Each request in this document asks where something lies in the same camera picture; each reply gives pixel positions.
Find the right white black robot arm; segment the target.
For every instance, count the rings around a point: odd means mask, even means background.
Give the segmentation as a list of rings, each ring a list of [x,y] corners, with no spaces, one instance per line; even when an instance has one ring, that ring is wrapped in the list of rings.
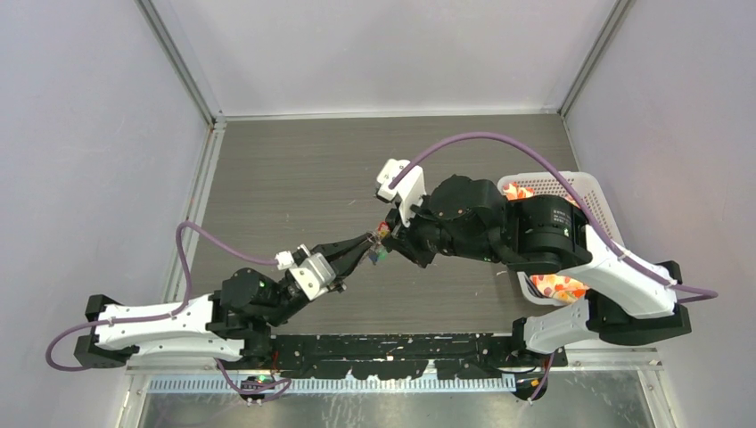
[[[692,330],[674,292],[614,255],[586,213],[562,197],[510,201],[488,180],[455,175],[417,202],[398,200],[385,220],[383,245],[419,267],[442,255],[587,285],[573,303],[514,321],[509,354],[521,366],[574,342],[640,346]]]

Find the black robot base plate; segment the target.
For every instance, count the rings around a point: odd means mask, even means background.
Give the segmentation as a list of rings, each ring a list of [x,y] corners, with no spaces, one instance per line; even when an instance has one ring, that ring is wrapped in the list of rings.
[[[440,380],[464,380],[529,372],[548,360],[494,333],[279,334],[225,367],[326,380],[414,380],[432,368]]]

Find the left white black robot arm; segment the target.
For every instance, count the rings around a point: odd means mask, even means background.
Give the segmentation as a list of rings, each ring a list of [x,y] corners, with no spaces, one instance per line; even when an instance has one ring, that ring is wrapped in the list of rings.
[[[253,369],[274,355],[271,330],[308,304],[342,292],[344,280],[381,241],[376,232],[277,256],[283,276],[275,280],[245,267],[212,293],[175,306],[125,306],[96,294],[89,298],[90,326],[73,355],[87,368],[116,368],[130,359],[216,358]]]

